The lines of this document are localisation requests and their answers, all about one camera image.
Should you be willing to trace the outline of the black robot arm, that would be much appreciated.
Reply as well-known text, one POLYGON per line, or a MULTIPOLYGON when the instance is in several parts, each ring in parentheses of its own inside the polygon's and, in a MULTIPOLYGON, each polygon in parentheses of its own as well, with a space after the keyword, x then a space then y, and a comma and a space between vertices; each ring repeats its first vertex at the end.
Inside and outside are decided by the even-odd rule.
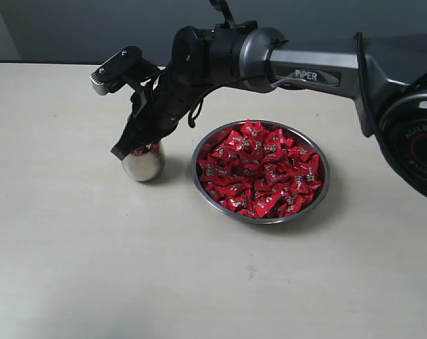
POLYGON ((374 136, 388 165, 427 198, 427 34, 292 42, 254 21, 212 30, 187 26, 174 36, 170 63, 126 77, 132 111, 112 154, 124 159, 171 134, 183 117, 194 126, 204 98, 223 87, 269 93, 314 90, 353 100, 361 131, 374 136))

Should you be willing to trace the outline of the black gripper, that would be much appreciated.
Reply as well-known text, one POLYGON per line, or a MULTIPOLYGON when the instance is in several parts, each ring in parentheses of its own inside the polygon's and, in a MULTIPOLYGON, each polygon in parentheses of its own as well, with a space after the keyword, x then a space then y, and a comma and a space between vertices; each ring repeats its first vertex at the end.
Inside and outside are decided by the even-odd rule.
POLYGON ((183 83, 173 67, 166 67, 152 90, 149 101, 133 113, 110 152, 123 161, 132 151, 171 134, 200 98, 213 87, 210 80, 183 83))

